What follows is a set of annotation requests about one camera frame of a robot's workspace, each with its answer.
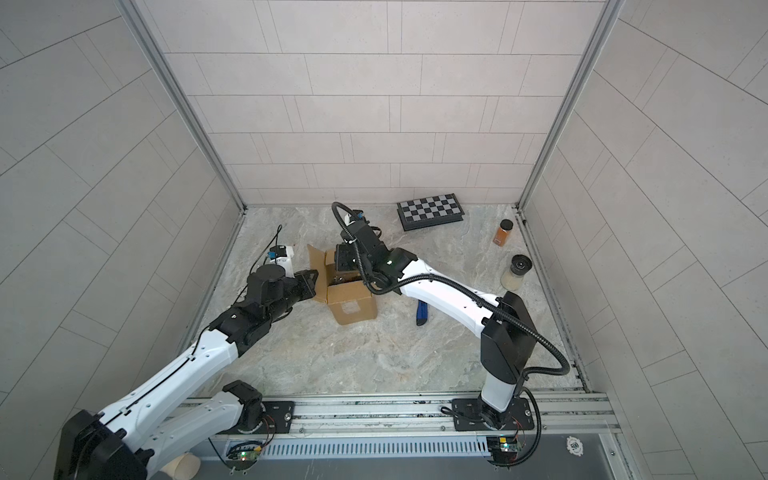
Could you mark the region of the brown cardboard express box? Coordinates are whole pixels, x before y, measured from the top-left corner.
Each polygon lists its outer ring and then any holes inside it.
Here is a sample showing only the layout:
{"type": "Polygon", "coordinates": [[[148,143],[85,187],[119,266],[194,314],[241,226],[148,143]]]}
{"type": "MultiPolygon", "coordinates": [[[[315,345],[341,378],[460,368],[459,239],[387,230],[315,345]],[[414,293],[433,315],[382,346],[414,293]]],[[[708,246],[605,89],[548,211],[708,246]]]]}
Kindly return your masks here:
{"type": "Polygon", "coordinates": [[[310,268],[318,272],[314,300],[326,304],[335,321],[342,326],[378,316],[376,299],[365,287],[358,272],[339,272],[335,251],[307,246],[310,268]]]}

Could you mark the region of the blue utility knife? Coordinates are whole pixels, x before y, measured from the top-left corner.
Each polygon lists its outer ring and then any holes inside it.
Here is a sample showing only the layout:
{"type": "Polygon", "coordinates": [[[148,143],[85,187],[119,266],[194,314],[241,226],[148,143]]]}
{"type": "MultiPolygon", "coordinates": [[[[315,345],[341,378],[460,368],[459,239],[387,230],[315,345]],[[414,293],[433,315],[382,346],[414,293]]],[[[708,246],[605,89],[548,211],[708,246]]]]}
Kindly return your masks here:
{"type": "Polygon", "coordinates": [[[419,301],[417,305],[417,311],[416,311],[416,325],[421,327],[424,326],[429,319],[429,311],[428,311],[428,304],[423,301],[419,301]]]}

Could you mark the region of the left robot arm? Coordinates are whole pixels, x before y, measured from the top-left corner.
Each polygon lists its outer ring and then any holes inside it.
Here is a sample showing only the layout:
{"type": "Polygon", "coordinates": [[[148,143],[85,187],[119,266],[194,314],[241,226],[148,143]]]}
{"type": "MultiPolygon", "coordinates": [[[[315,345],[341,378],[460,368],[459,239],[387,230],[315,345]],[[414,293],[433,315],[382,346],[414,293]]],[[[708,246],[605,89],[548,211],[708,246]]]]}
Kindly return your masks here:
{"type": "Polygon", "coordinates": [[[262,394],[243,381],[227,384],[181,415],[174,411],[296,303],[314,298],[317,278],[315,270],[287,276],[280,265],[260,266],[247,279],[244,299],[222,312],[176,359],[99,413],[81,411],[64,424],[54,478],[147,479],[219,432],[273,431],[262,394]]]}

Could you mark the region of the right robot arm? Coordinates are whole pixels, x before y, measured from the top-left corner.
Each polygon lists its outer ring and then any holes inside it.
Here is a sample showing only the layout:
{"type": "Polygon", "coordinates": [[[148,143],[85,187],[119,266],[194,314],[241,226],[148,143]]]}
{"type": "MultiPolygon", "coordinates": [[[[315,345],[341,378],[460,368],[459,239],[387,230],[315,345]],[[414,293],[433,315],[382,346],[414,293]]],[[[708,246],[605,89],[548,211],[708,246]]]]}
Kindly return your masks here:
{"type": "Polygon", "coordinates": [[[488,415],[505,413],[521,395],[527,361],[536,345],[532,325],[516,316],[510,298],[495,297],[446,277],[415,254],[389,249],[362,216],[338,215],[342,239],[374,295],[396,293],[437,308],[480,339],[486,380],[480,399],[488,415]]]}

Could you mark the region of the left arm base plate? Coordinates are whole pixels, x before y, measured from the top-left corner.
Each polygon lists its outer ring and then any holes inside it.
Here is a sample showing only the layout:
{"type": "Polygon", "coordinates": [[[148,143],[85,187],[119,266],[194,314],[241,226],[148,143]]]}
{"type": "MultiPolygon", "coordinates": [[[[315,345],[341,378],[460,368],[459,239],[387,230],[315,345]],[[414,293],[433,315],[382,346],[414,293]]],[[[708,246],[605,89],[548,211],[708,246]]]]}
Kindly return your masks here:
{"type": "Polygon", "coordinates": [[[272,435],[290,432],[294,401],[263,401],[258,407],[245,406],[234,426],[218,435],[272,435]]]}

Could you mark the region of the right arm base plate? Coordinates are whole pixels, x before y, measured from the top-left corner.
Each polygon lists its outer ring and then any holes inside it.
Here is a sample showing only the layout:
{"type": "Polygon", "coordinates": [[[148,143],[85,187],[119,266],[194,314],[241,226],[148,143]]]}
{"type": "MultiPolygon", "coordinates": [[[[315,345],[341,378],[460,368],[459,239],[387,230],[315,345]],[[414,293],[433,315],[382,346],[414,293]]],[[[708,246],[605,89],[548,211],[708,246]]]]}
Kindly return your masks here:
{"type": "Polygon", "coordinates": [[[504,412],[486,405],[480,398],[454,398],[448,409],[456,431],[532,431],[534,410],[524,397],[513,398],[504,412]]]}

